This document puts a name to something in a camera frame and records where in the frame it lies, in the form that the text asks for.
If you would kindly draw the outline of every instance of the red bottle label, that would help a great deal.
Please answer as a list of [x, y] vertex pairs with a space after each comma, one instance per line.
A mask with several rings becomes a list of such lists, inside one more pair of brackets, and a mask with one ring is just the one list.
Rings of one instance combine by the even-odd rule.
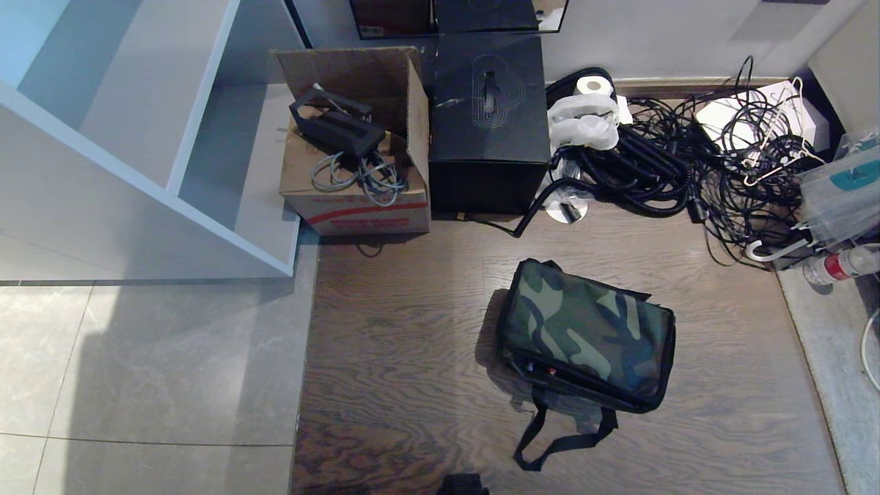
[[843, 267], [840, 266], [840, 257], [838, 255], [828, 255], [825, 257], [825, 269], [828, 270], [828, 275], [838, 279], [838, 280], [846, 280], [849, 278], [849, 275], [845, 271], [843, 271]]

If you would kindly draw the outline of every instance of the camouflage bag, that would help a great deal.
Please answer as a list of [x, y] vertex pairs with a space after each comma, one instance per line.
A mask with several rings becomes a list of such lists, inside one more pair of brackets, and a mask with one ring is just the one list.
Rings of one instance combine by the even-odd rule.
[[[645, 413], [666, 392], [675, 350], [675, 315], [632, 292], [564, 273], [554, 262], [519, 263], [498, 322], [498, 353], [532, 384], [538, 413], [514, 454], [522, 469], [540, 471], [554, 452], [590, 448], [617, 428], [615, 410]], [[523, 450], [546, 418], [545, 391], [602, 406], [596, 433], [555, 440], [538, 459]]]

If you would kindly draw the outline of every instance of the mirror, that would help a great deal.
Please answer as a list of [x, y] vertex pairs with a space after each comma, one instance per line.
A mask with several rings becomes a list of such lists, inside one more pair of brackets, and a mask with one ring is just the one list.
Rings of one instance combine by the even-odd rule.
[[478, 31], [558, 33], [568, 0], [350, 0], [362, 40]]

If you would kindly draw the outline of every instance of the open cardboard box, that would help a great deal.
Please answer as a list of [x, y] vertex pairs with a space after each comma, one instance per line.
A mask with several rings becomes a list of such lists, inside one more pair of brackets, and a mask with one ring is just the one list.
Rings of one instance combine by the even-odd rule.
[[320, 235], [427, 232], [428, 97], [419, 79], [416, 48], [278, 51], [275, 55], [295, 98], [319, 83], [328, 92], [372, 106], [373, 122], [407, 140], [402, 152], [391, 149], [396, 163], [412, 164], [399, 167], [409, 188], [391, 206], [376, 206], [356, 185], [320, 192], [312, 186], [312, 168], [327, 153], [307, 141], [290, 119], [280, 186], [290, 207]]

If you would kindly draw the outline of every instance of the plastic bottle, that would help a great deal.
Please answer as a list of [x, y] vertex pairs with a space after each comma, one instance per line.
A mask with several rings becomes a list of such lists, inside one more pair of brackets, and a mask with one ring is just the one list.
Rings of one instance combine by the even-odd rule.
[[813, 258], [803, 266], [803, 276], [816, 286], [876, 271], [880, 271], [880, 244], [865, 244], [834, 255]]

